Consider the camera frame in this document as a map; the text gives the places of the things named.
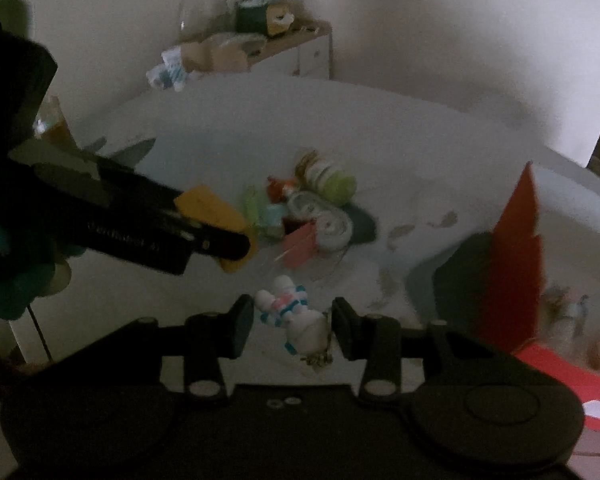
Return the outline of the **striped astronaut figure toy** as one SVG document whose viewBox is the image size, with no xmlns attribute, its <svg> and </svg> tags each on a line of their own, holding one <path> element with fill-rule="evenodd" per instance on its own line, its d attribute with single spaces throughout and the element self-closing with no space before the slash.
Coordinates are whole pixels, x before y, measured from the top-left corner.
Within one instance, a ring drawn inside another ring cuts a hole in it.
<svg viewBox="0 0 600 480">
<path fill-rule="evenodd" d="M 330 327 L 323 312 L 309 306 L 306 288 L 288 275 L 279 275 L 270 292 L 261 289 L 254 295 L 260 321 L 285 332 L 285 348 L 292 356 L 317 358 L 329 347 Z"/>
</svg>

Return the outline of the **dark green round pad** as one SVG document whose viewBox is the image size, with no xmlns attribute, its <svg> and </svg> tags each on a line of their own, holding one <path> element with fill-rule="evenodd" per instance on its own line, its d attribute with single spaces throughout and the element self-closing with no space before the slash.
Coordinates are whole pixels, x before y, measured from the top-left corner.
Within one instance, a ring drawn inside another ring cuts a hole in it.
<svg viewBox="0 0 600 480">
<path fill-rule="evenodd" d="M 351 245 L 370 244 L 377 240 L 377 223 L 374 217 L 354 203 L 344 205 L 342 210 L 352 222 Z"/>
</svg>

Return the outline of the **grey correction tape dispenser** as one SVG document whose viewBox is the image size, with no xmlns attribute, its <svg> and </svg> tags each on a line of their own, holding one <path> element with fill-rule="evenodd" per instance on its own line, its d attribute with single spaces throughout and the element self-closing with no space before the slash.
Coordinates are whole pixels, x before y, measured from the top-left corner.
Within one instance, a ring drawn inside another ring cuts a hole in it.
<svg viewBox="0 0 600 480">
<path fill-rule="evenodd" d="M 321 252 L 340 252 L 349 245 L 353 223 L 339 207 L 308 191 L 291 194 L 287 205 L 292 218 L 315 224 L 316 244 Z"/>
</svg>

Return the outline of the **green highlighter pen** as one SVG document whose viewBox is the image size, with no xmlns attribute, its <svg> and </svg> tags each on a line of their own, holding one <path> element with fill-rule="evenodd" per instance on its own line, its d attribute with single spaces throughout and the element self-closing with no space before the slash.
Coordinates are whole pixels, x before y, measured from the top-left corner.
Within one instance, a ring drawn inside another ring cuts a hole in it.
<svg viewBox="0 0 600 480">
<path fill-rule="evenodd" d="M 260 192 L 254 185 L 247 185 L 242 193 L 245 218 L 250 226 L 257 226 L 260 222 Z"/>
</svg>

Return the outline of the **orange toy figure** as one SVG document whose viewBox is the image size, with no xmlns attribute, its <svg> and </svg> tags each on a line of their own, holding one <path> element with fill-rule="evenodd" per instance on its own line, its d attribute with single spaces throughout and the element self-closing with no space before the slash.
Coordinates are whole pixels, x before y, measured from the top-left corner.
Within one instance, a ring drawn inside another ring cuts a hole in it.
<svg viewBox="0 0 600 480">
<path fill-rule="evenodd" d="M 266 195 L 272 204 L 286 203 L 288 198 L 297 192 L 299 182 L 295 178 L 279 179 L 276 177 L 268 177 L 268 186 L 266 187 Z"/>
</svg>

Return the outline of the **white blue tube package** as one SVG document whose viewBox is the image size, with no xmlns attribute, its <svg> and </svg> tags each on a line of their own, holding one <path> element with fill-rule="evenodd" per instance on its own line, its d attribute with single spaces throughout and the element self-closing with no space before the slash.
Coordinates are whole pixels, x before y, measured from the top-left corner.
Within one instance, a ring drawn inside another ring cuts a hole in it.
<svg viewBox="0 0 600 480">
<path fill-rule="evenodd" d="M 148 84 L 153 89 L 173 89 L 180 92 L 185 88 L 187 73 L 183 64 L 181 47 L 161 53 L 162 63 L 146 73 Z"/>
</svg>

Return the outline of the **green lidded snack jar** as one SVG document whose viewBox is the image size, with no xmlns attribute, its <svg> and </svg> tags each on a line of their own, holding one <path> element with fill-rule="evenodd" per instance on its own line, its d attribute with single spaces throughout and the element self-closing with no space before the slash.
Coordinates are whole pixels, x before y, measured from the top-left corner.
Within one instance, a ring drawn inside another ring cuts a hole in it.
<svg viewBox="0 0 600 480">
<path fill-rule="evenodd" d="M 302 186 L 340 207 L 352 200 L 358 180 L 331 159 L 310 151 L 303 154 L 294 168 Z"/>
</svg>

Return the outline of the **brown paper bag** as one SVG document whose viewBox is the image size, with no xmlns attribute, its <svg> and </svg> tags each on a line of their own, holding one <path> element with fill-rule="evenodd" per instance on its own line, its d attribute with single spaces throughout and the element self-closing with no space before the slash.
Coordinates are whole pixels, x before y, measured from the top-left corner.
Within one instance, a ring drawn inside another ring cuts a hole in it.
<svg viewBox="0 0 600 480">
<path fill-rule="evenodd" d="M 249 62 L 244 50 L 237 44 L 219 47 L 210 42 L 180 44 L 184 68 L 201 73 L 245 73 Z"/>
</svg>

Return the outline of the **red and white cardboard box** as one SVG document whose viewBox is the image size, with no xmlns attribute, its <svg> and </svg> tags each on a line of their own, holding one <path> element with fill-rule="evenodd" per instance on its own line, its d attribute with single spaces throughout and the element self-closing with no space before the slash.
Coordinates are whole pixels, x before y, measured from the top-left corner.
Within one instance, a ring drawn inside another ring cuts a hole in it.
<svg viewBox="0 0 600 480">
<path fill-rule="evenodd" d="M 547 287 L 588 296 L 576 353 L 563 358 L 540 341 Z M 577 454 L 600 457 L 600 196 L 529 162 L 492 231 L 478 335 L 568 386 L 584 411 Z"/>
</svg>

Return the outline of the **pink blue toy figure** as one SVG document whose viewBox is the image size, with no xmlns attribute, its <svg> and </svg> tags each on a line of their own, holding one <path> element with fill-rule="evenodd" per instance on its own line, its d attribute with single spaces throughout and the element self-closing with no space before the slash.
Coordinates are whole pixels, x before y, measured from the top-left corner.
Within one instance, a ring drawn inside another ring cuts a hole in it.
<svg viewBox="0 0 600 480">
<path fill-rule="evenodd" d="M 568 287 L 547 287 L 539 310 L 540 341 L 558 356 L 570 358 L 583 337 L 587 318 L 588 296 L 574 296 Z"/>
</svg>

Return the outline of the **white wooden dresser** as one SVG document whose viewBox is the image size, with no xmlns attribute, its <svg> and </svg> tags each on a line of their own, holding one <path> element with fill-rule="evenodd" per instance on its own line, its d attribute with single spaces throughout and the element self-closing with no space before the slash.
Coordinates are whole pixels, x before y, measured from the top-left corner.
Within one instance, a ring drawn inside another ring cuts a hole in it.
<svg viewBox="0 0 600 480">
<path fill-rule="evenodd" d="M 248 61 L 251 73 L 329 80 L 332 25 L 324 21 L 301 22 L 297 29 L 268 41 Z"/>
</svg>

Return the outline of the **green tissue box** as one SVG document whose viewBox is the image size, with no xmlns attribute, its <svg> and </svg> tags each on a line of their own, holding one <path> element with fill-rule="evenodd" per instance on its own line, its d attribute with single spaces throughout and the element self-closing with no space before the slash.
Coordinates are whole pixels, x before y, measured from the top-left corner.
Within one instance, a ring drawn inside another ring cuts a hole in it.
<svg viewBox="0 0 600 480">
<path fill-rule="evenodd" d="M 275 38 L 290 32 L 295 20 L 287 0 L 242 0 L 236 6 L 235 30 Z"/>
</svg>

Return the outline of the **orange handled tool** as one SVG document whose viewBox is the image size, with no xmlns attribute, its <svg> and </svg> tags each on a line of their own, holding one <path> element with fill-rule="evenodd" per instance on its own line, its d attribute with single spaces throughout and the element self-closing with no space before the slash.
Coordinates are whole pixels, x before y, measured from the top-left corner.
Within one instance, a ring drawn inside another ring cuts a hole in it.
<svg viewBox="0 0 600 480">
<path fill-rule="evenodd" d="M 317 232 L 314 221 L 285 219 L 282 252 L 274 259 L 287 269 L 298 269 L 317 253 Z"/>
</svg>

